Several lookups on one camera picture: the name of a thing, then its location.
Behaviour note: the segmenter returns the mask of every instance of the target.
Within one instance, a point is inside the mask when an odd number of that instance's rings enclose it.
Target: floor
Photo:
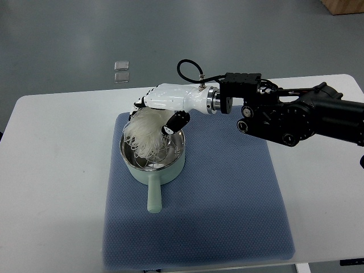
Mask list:
[[[184,58],[207,77],[349,74],[364,90],[363,45],[364,14],[332,16],[320,0],[0,0],[0,131],[21,96],[185,84],[176,73]],[[127,83],[114,83],[118,60],[130,62]],[[310,267],[364,271],[338,261]]]

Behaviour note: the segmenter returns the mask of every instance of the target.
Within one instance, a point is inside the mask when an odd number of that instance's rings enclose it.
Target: saucepan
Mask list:
[[[139,182],[148,185],[147,210],[159,213],[162,209],[160,186],[175,179],[184,167],[185,136],[183,131],[165,136],[163,148],[153,158],[135,156],[134,150],[124,141],[120,141],[121,155],[131,175]]]

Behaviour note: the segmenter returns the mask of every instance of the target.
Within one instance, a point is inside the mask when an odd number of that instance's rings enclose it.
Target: white robotic hand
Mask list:
[[[216,113],[220,108],[220,91],[213,86],[196,88],[189,85],[161,84],[134,103],[130,117],[144,107],[175,111],[176,113],[162,127],[164,135],[172,135],[189,122],[188,112],[192,109],[204,114]]]

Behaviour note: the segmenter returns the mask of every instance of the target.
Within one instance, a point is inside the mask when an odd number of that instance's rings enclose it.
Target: blue placemat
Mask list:
[[[236,128],[230,115],[190,112],[186,162],[162,185],[163,209],[147,211],[147,186],[129,173],[119,151],[129,117],[115,124],[107,193],[106,270],[157,269],[289,259],[291,231],[265,140]]]

